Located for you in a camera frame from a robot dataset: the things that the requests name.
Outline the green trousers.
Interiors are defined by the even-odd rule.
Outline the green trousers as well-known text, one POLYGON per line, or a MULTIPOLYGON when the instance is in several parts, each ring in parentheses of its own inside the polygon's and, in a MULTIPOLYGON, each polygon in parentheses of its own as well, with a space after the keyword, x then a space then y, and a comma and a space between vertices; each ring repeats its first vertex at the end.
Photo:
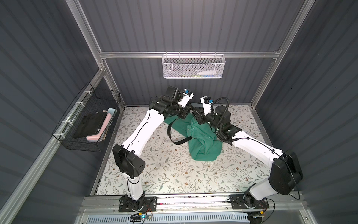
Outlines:
POLYGON ((164 122, 168 124, 167 134, 175 145, 188 143, 189 153, 196 161, 215 161, 222 151, 222 142, 218 140, 209 124, 199 124, 189 113, 185 119, 169 116, 164 122), (171 129, 176 130, 184 139, 176 141, 172 138, 171 129))

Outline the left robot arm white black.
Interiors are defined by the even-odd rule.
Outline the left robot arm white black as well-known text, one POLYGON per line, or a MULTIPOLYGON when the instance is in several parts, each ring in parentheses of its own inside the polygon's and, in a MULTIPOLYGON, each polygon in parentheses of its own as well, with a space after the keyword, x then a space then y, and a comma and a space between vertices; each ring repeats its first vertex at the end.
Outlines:
POLYGON ((140 125, 126 141, 113 147, 115 163, 127 184, 126 196, 134 203, 139 203, 145 195, 140 182, 145 162, 140 155, 146 143, 165 118, 177 116, 179 119, 185 119, 190 111, 188 102, 193 96, 189 89, 181 90, 169 86, 162 96, 151 97, 148 111, 140 125))

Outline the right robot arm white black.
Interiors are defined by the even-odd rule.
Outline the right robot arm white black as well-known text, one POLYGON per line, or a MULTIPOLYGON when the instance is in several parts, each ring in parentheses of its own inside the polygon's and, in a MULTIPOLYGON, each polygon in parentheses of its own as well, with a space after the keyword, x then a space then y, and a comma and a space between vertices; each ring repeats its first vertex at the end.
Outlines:
POLYGON ((219 141, 243 149, 270 169, 268 178, 253 184, 244 192, 245 205, 255 208, 271 195, 289 195, 304 177, 297 155, 285 153, 256 140, 232 124, 228 111, 229 100, 226 97, 223 100, 226 101, 225 106, 214 107, 216 101, 210 97, 202 97, 201 107, 189 107, 198 123, 208 124, 219 141))

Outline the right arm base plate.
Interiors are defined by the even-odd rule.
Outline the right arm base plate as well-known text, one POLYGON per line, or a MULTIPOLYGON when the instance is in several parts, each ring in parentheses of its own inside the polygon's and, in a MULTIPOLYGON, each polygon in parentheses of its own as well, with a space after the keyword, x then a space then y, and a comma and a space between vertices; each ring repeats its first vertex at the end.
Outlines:
POLYGON ((231 204, 232 209, 262 209, 269 208, 269 204, 266 198, 257 201, 253 197, 245 194, 231 194, 227 202, 231 204))

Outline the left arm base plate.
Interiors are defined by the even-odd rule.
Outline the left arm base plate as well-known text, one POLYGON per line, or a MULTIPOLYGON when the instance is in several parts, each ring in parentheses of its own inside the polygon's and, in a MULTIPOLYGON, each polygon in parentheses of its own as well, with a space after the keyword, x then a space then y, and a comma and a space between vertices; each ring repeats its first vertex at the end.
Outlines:
POLYGON ((141 197, 138 201, 124 195, 119 199, 118 212, 150 212, 157 209, 157 197, 141 197))

